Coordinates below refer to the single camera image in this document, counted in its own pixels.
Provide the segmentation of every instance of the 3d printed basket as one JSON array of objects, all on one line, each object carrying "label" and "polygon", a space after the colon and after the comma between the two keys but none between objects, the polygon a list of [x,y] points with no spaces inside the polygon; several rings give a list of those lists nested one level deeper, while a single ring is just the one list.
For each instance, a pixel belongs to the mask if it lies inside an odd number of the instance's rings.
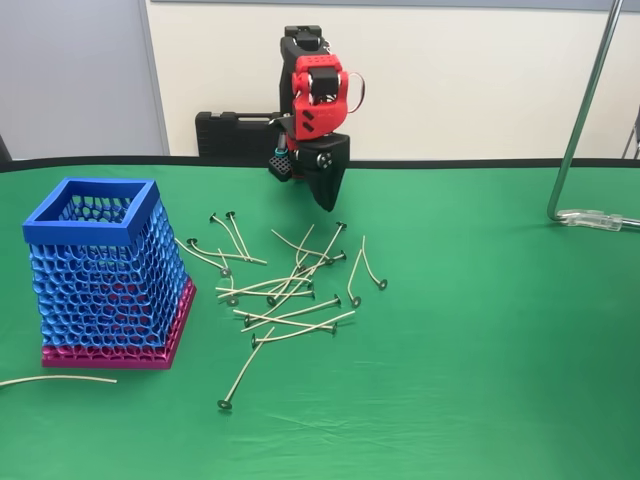
[{"label": "3d printed basket", "polygon": [[195,286],[153,180],[67,178],[23,232],[44,366],[170,368]]}]

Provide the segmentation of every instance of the pink basket base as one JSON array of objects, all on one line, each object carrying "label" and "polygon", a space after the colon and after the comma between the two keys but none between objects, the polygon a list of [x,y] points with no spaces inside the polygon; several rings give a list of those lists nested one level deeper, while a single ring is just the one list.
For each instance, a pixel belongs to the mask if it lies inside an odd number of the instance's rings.
[{"label": "pink basket base", "polygon": [[189,278],[164,347],[42,347],[42,366],[168,370],[173,364],[195,295],[196,286]]}]

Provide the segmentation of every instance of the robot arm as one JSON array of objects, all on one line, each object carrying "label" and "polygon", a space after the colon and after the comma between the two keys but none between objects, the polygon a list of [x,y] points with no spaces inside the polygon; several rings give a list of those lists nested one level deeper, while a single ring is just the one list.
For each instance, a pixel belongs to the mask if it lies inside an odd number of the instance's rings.
[{"label": "robot arm", "polygon": [[285,27],[280,51],[281,117],[275,123],[282,132],[269,170],[283,182],[304,178],[318,204],[331,211],[349,164],[349,137],[334,133],[348,113],[349,74],[318,26]]}]

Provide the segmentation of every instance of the blue basket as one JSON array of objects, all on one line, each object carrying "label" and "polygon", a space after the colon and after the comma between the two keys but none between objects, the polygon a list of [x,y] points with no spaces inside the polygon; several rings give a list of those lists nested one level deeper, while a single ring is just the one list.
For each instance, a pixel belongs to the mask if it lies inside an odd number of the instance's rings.
[{"label": "blue basket", "polygon": [[187,282],[153,180],[66,178],[23,224],[43,346],[164,346]]}]

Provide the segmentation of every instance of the table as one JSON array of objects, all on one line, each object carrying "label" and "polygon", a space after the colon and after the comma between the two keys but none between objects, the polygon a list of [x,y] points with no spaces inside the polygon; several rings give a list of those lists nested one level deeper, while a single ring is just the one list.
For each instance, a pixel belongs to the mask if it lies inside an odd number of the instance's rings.
[{"label": "table", "polygon": [[[176,236],[205,249],[232,252],[208,218],[235,210],[251,254],[269,262],[232,263],[239,285],[291,270],[294,251],[271,228],[300,241],[314,223],[309,245],[323,249],[338,220],[348,229],[336,253],[348,259],[319,270],[318,301],[346,300],[362,235],[374,272],[389,279],[381,292],[358,271],[362,307],[335,337],[265,345],[225,414],[216,401],[250,334],[215,297],[228,281],[183,252],[198,293],[173,368],[90,371],[117,385],[0,391],[0,478],[640,478],[640,237],[550,224],[555,174],[354,169],[331,214],[303,183],[255,168],[0,175],[0,380],[43,372],[20,225],[65,176],[156,179]],[[639,183],[635,168],[574,169],[561,205],[638,216]],[[267,309],[263,298],[241,307]]]}]

